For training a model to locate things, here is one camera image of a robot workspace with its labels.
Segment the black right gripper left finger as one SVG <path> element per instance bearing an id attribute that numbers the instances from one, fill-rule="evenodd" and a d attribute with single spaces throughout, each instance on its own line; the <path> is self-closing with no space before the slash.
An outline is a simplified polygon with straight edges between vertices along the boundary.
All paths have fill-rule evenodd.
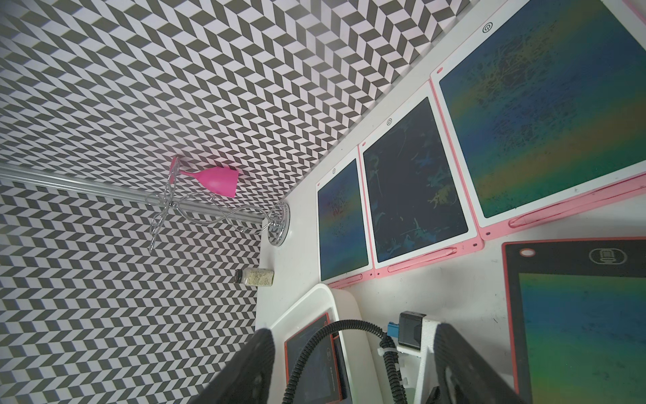
<path id="1" fill-rule="evenodd" d="M 225 368 L 189 403 L 267 403 L 276 347 L 270 329 L 256 331 Z"/>

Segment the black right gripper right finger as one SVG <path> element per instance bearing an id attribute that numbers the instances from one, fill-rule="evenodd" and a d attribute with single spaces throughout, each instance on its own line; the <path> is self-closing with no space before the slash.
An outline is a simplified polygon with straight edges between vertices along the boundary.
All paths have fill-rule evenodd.
<path id="1" fill-rule="evenodd" d="M 437 326 L 433 352 L 440 402 L 523 402 L 452 325 Z"/>

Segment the red writing tablet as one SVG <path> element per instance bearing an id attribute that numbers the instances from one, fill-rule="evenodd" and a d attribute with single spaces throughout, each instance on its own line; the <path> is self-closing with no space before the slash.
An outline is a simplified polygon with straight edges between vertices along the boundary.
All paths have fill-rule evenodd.
<path id="1" fill-rule="evenodd" d="M 330 323 L 327 312 L 303 326 L 284 342 L 286 379 L 291 377 L 298 358 L 309 340 Z M 301 372 L 293 403 L 339 403 L 343 398 L 333 336 L 316 345 Z"/>
<path id="2" fill-rule="evenodd" d="M 513 374 L 527 403 L 645 400 L 645 240 L 506 242 Z"/>

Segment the white plastic storage box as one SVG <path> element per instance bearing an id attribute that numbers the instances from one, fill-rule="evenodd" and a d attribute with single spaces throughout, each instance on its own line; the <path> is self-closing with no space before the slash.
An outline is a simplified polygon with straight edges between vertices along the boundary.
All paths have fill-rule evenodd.
<path id="1" fill-rule="evenodd" d="M 333 322 L 361 318 L 358 304 L 350 293 L 331 289 L 325 284 L 318 284 L 284 311 L 277 320 L 266 325 L 272 330 L 276 344 L 274 369 L 268 395 L 270 403 L 282 402 L 287 386 L 284 342 L 324 313 L 328 314 Z M 369 345 L 370 340 L 378 341 L 378 338 L 363 331 L 340 333 L 343 361 L 348 375 L 348 390 L 353 403 L 384 401 Z"/>

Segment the pink writing tablet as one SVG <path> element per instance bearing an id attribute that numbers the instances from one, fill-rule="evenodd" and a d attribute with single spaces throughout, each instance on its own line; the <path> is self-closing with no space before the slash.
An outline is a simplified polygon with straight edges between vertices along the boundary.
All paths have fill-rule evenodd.
<path id="1" fill-rule="evenodd" d="M 644 2 L 506 1 L 430 83 L 485 240 L 644 193 Z"/>
<path id="2" fill-rule="evenodd" d="M 482 250 L 459 167 L 425 82 L 358 145 L 377 278 Z"/>
<path id="3" fill-rule="evenodd" d="M 363 167 L 355 146 L 316 185 L 319 279 L 342 289 L 373 278 Z"/>

